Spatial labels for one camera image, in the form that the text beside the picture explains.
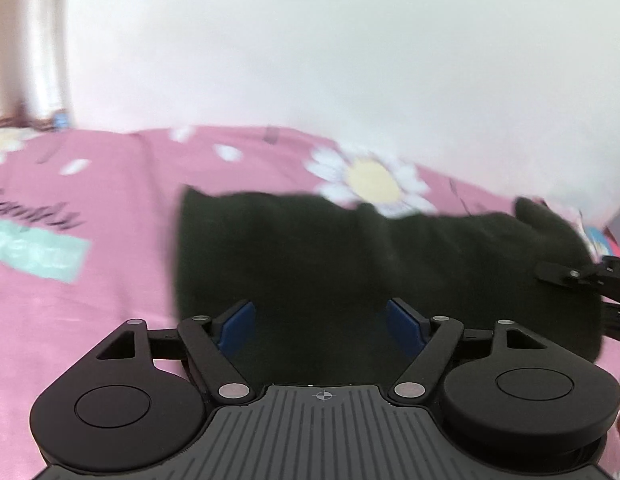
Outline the pale pink curtain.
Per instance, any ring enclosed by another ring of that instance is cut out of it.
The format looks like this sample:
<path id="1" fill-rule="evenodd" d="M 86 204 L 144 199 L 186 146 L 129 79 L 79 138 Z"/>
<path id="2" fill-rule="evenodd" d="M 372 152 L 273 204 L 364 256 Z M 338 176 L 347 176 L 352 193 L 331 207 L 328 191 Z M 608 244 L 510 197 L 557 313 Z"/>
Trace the pale pink curtain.
<path id="1" fill-rule="evenodd" d="M 66 0 L 0 0 L 0 128 L 70 126 Z"/>

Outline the black knitted small garment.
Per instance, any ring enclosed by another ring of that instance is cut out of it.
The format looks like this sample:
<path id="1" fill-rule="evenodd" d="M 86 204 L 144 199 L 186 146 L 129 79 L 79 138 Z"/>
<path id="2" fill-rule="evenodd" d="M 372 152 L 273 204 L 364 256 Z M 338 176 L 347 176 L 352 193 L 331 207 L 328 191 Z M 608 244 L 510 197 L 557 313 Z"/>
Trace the black knitted small garment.
<path id="1" fill-rule="evenodd" d="M 234 365 L 255 386 L 387 384 L 406 367 L 384 326 L 388 300 L 488 330 L 508 318 L 595 361 L 598 294 L 539 281 L 542 262 L 580 268 L 590 254 L 549 208 L 511 214 L 382 216 L 315 195 L 182 195 L 174 294 L 181 318 L 256 308 Z"/>

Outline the pink floral bed sheet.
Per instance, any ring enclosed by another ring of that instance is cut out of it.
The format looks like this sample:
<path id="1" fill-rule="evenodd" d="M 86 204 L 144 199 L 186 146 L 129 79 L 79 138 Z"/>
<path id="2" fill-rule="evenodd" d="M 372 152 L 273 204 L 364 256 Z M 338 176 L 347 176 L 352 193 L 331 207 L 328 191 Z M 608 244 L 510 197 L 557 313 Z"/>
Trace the pink floral bed sheet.
<path id="1" fill-rule="evenodd" d="M 510 206 L 410 160 L 290 129 L 0 130 L 0 479 L 42 470 L 31 405 L 92 344 L 127 318 L 173 323 L 185 185 L 364 200 L 390 218 Z"/>

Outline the blue and red patterned blanket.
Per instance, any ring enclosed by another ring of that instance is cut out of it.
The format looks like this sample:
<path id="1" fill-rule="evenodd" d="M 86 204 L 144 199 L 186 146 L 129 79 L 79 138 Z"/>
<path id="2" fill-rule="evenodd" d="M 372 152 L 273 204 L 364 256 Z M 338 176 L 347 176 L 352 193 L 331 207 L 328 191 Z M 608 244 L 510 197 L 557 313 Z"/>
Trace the blue and red patterned blanket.
<path id="1" fill-rule="evenodd" d="M 587 226 L 581 220 L 577 222 L 577 230 L 586 243 L 593 261 L 601 261 L 607 256 L 620 258 L 620 247 L 607 232 L 594 226 Z"/>

